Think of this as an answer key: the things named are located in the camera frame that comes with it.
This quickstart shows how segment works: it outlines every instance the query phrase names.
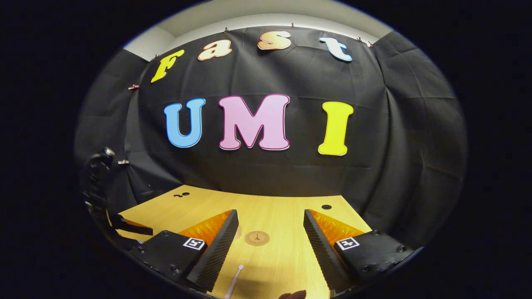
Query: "ceiling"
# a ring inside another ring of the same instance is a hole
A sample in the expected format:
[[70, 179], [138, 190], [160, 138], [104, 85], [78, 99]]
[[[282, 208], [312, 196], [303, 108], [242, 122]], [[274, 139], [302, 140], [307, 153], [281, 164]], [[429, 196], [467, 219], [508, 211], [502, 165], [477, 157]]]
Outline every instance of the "ceiling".
[[266, 13], [314, 16], [359, 29], [377, 38], [392, 31], [392, 28], [367, 14], [332, 0], [211, 0], [179, 12], [157, 26], [179, 37], [219, 21]]

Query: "wooden tabletop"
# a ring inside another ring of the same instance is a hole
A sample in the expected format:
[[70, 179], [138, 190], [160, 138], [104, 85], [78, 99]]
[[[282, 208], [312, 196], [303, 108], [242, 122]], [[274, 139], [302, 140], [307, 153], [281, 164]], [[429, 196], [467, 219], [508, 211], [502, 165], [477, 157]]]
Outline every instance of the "wooden tabletop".
[[[330, 205], [324, 210], [323, 205]], [[303, 228], [305, 209], [333, 217], [363, 232], [371, 228], [341, 196], [273, 197], [235, 194], [183, 185], [120, 214], [131, 221], [179, 233], [212, 216], [236, 209], [239, 228], [226, 260], [208, 294], [223, 298], [238, 266], [244, 269], [231, 299], [278, 299], [281, 294], [306, 289], [307, 299], [330, 298], [318, 261]], [[270, 241], [253, 246], [244, 241], [251, 231], [263, 231]], [[152, 236], [123, 230], [124, 237], [147, 241]]]

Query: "hand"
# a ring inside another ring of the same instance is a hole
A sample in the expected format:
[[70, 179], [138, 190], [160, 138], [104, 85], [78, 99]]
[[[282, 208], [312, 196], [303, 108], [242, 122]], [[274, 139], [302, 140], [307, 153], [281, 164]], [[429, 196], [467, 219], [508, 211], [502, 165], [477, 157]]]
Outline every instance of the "hand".
[[279, 296], [279, 299], [305, 299], [306, 290], [299, 290], [294, 294], [286, 293]]

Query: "pink letter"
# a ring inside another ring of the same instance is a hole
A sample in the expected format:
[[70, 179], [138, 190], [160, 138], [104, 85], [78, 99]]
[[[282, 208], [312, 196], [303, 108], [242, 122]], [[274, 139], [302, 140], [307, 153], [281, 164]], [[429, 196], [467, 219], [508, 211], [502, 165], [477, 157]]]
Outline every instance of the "pink letter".
[[279, 151], [290, 146], [285, 138], [285, 107], [290, 102], [286, 95], [267, 95], [255, 115], [251, 114], [244, 99], [239, 96], [222, 98], [218, 103], [223, 108], [223, 150], [237, 150], [240, 141], [236, 139], [236, 130], [240, 132], [248, 148], [255, 144], [259, 132], [264, 127], [259, 147], [263, 150]]

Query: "round sticker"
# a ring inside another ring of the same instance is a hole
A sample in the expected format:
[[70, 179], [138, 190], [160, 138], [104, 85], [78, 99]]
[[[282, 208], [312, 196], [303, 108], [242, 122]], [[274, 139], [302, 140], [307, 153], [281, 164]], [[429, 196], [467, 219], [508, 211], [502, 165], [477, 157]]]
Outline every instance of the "round sticker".
[[270, 236], [263, 231], [256, 230], [249, 232], [244, 239], [246, 240], [246, 243], [250, 245], [261, 246], [268, 243]]

